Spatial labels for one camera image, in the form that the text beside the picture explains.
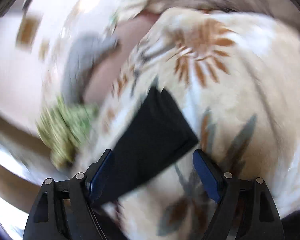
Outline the black pants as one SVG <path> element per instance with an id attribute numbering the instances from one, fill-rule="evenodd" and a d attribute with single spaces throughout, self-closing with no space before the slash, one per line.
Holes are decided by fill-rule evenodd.
<path id="1" fill-rule="evenodd" d="M 198 142 L 167 90 L 152 87 L 136 116 L 90 183 L 96 205 L 112 202 L 145 184 Z"/>

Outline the green patterned quilt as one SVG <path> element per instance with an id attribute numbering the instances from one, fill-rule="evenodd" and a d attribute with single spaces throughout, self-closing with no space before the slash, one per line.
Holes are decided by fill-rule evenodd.
<path id="1" fill-rule="evenodd" d="M 97 105 L 66 105 L 59 96 L 52 107 L 45 107 L 37 122 L 42 142 L 51 150 L 50 159 L 61 170 L 74 163 L 76 151 L 86 142 Z"/>

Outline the leaf print fleece blanket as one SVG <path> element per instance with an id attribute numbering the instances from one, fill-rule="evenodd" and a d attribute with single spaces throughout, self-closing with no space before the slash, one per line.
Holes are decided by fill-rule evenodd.
<path id="1" fill-rule="evenodd" d="M 247 13 L 171 8 L 133 48 L 76 160 L 113 150 L 150 89 L 167 90 L 198 142 L 150 181 L 92 206 L 106 239 L 201 239 L 215 211 L 192 162 L 202 150 L 261 177 L 282 219 L 300 214 L 300 34 Z"/>

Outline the grey quilted blanket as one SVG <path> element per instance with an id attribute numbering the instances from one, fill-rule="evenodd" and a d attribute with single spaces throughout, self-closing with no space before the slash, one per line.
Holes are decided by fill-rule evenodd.
<path id="1" fill-rule="evenodd" d="M 97 33 L 84 33 L 72 43 L 61 81 L 61 97 L 66 105 L 81 103 L 93 66 L 114 51 L 118 43 L 114 35 L 102 38 Z"/>

